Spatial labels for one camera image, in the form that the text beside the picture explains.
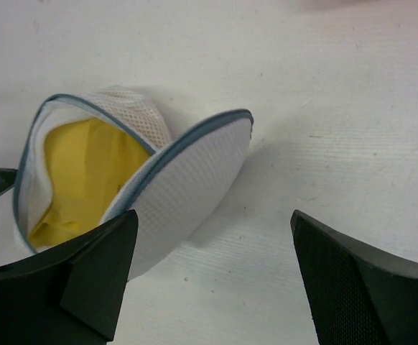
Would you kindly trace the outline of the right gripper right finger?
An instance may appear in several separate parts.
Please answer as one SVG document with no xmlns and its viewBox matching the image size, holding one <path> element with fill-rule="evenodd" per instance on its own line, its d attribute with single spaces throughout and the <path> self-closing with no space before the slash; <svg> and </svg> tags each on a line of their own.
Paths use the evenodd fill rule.
<svg viewBox="0 0 418 345">
<path fill-rule="evenodd" d="M 418 344 L 418 262 L 299 210 L 290 224 L 320 344 Z"/>
</svg>

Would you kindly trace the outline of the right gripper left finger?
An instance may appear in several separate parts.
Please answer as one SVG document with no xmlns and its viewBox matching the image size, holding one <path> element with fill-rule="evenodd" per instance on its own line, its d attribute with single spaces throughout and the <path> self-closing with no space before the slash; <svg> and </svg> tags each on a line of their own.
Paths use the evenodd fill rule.
<svg viewBox="0 0 418 345">
<path fill-rule="evenodd" d="M 0 344 L 113 341 L 137 233 L 138 216 L 127 211 L 0 266 Z"/>
</svg>

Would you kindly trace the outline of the yellow bra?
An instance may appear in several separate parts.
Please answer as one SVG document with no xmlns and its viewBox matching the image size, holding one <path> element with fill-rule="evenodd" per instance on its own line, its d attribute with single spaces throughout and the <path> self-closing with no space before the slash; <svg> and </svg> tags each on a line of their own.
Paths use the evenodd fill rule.
<svg viewBox="0 0 418 345">
<path fill-rule="evenodd" d="M 151 156 L 133 137 L 100 119 L 52 130 L 44 152 L 53 197 L 28 236 L 36 248 L 96 228 L 116 194 Z"/>
</svg>

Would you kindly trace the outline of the white mesh laundry bag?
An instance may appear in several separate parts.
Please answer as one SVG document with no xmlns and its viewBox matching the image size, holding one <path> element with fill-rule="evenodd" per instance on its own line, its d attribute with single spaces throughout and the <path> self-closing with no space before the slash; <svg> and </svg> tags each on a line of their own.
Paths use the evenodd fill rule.
<svg viewBox="0 0 418 345">
<path fill-rule="evenodd" d="M 136 211 L 139 229 L 129 270 L 134 279 L 183 243 L 223 200 L 246 160 L 254 118 L 246 109 L 225 111 L 172 138 L 156 106 L 130 88 L 50 96 L 30 127 L 13 192 L 15 234 L 30 254 L 45 250 L 45 245 L 31 243 L 29 235 L 54 195 L 44 141 L 53 130 L 89 119 L 118 129 L 149 155 L 99 218 L 104 223 Z"/>
</svg>

